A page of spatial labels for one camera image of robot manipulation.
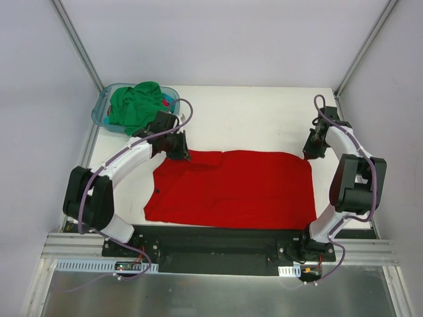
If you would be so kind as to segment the red t shirt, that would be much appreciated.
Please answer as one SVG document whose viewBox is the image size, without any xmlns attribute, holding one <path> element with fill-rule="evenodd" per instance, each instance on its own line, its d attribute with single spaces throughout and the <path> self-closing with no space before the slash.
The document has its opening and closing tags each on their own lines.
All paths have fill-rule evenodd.
<svg viewBox="0 0 423 317">
<path fill-rule="evenodd" d="M 316 220 L 311 165 L 282 152 L 191 151 L 154 170 L 148 221 L 303 230 Z"/>
</svg>

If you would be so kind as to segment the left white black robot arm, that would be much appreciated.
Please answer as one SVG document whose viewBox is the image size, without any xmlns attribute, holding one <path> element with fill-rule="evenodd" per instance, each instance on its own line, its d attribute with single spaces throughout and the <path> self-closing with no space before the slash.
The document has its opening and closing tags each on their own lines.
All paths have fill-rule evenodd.
<svg viewBox="0 0 423 317">
<path fill-rule="evenodd" d="M 117 249 L 126 257 L 139 251 L 133 225 L 114 211 L 114 189 L 135 168 L 165 152 L 168 159 L 188 160 L 186 132 L 158 133 L 148 137 L 131 137 L 127 145 L 102 164 L 75 167 L 69 176 L 63 213 L 75 219 L 79 230 L 96 230 L 117 240 Z"/>
</svg>

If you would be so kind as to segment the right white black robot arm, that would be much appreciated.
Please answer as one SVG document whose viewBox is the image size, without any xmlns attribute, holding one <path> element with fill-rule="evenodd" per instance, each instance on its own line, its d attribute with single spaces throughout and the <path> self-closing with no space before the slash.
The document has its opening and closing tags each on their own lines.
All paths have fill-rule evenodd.
<svg viewBox="0 0 423 317">
<path fill-rule="evenodd" d="M 368 222 L 381 200 L 387 163 L 372 156 L 349 127 L 311 129 L 303 148 L 304 158 L 323 158 L 327 148 L 338 157 L 338 167 L 329 189 L 329 203 L 316 220 L 307 225 L 297 252 L 313 260 L 325 250 L 347 223 Z"/>
</svg>

